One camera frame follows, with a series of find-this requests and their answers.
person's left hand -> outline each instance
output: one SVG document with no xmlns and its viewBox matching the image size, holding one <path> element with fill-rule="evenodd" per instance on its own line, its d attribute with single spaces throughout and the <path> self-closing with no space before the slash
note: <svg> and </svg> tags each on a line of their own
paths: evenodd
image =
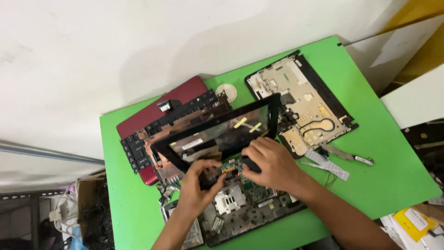
<svg viewBox="0 0 444 250">
<path fill-rule="evenodd" d="M 204 169 L 214 171 L 214 167 L 220 166 L 222 166 L 222 163 L 216 160 L 197 160 L 193 162 L 182 179 L 182 188 L 177 204 L 178 210 L 192 217 L 193 220 L 205 210 L 222 189 L 226 173 L 219 176 L 218 181 L 210 190 L 200 190 L 199 175 Z"/>
</svg>

pile of cables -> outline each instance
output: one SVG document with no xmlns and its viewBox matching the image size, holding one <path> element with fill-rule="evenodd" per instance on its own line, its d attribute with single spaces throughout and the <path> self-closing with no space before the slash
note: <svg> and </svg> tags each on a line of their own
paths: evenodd
<svg viewBox="0 0 444 250">
<path fill-rule="evenodd" d="M 89 250 L 114 250 L 110 201 L 106 179 L 95 191 L 94 203 L 82 208 L 81 221 L 87 223 L 83 244 Z"/>
</svg>

person's right hand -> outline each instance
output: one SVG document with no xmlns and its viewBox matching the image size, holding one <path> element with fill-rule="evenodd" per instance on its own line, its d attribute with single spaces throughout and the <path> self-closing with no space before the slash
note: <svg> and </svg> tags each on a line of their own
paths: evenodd
<svg viewBox="0 0 444 250">
<path fill-rule="evenodd" d="M 284 145 L 268 137 L 252 140 L 242 150 L 262 170 L 252 171 L 244 164 L 242 175 L 262 186 L 291 193 L 296 198 L 306 191 L 306 182 L 311 177 L 299 168 Z"/>
</svg>

white wall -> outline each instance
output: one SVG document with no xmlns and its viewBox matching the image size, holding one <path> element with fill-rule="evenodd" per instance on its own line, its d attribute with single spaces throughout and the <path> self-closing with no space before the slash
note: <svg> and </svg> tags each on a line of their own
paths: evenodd
<svg viewBox="0 0 444 250">
<path fill-rule="evenodd" d="M 444 64 L 381 97 L 401 129 L 444 118 Z"/>
<path fill-rule="evenodd" d="M 0 193 L 56 189 L 101 169 L 102 165 L 0 152 Z"/>
<path fill-rule="evenodd" d="M 0 139 L 103 159 L 99 116 L 339 35 L 407 0 L 0 0 Z"/>
</svg>

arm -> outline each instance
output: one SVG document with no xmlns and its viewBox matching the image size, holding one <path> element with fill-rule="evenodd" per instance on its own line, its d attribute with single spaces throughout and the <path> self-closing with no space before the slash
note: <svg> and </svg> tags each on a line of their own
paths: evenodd
<svg viewBox="0 0 444 250">
<path fill-rule="evenodd" d="M 179 202 L 176 209 L 166 222 L 165 227 L 152 246 L 152 250 L 180 250 L 194 220 L 214 200 L 222 189 L 226 174 L 219 177 L 218 182 L 210 190 L 200 190 L 199 175 L 202 171 L 214 171 L 222 163 L 215 160 L 199 160 L 191 165 L 182 179 Z"/>
<path fill-rule="evenodd" d="M 243 176 L 301 200 L 346 249 L 399 249 L 370 218 L 302 171 L 283 145 L 270 138 L 258 138 L 242 154 L 248 155 L 262 170 L 257 173 L 244 167 Z"/>
</svg>

